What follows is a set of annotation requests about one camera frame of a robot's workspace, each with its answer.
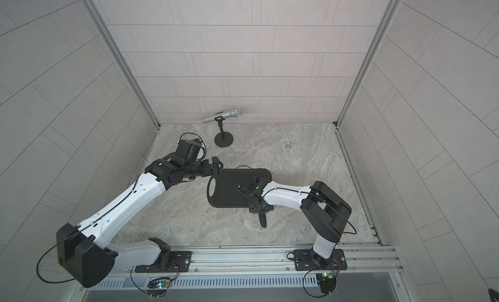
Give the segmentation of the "black cutting board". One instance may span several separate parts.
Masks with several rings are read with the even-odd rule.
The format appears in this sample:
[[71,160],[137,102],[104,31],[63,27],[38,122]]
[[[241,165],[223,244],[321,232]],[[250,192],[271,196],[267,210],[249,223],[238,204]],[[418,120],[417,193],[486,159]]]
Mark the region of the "black cutting board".
[[215,208],[249,208],[250,199],[239,189],[262,189],[272,181],[272,174],[267,169],[222,169],[211,176],[207,186],[207,199]]

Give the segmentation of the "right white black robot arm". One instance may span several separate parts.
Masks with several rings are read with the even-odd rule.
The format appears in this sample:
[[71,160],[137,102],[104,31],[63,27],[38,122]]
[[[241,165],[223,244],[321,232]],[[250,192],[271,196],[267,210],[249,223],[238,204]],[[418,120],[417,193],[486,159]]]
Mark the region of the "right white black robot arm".
[[274,181],[263,186],[257,178],[249,188],[239,185],[238,191],[249,200],[249,211],[259,216],[263,228],[267,227],[266,214],[276,205],[302,211],[317,232],[308,258],[317,268],[331,263],[344,229],[351,225],[351,206],[321,181],[302,187]]

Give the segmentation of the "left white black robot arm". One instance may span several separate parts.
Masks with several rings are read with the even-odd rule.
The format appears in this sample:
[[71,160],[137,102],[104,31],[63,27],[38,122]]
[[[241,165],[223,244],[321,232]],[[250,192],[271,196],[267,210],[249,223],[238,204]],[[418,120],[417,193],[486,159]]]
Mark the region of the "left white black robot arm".
[[67,223],[56,234],[58,263],[83,287],[90,288],[109,273],[136,266],[151,271],[170,267],[170,246],[159,238],[145,242],[112,244],[112,239],[149,202],[184,179],[217,175],[223,168],[211,160],[160,158],[127,190],[79,225]]

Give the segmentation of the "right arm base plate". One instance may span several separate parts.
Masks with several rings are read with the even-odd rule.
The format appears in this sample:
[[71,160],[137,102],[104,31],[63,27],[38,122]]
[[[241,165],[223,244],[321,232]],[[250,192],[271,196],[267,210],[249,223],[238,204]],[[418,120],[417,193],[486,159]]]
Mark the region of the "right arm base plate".
[[287,258],[294,262],[296,271],[312,269],[344,271],[348,269],[344,251],[341,249],[335,249],[329,259],[314,254],[311,249],[295,249],[287,254]]

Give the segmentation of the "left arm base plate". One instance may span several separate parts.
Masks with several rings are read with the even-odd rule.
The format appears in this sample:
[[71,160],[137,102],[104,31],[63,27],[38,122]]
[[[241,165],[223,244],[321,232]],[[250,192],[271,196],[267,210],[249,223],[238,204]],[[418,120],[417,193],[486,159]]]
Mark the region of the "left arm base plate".
[[141,265],[135,273],[186,273],[191,264],[192,251],[170,251],[162,254],[149,266]]

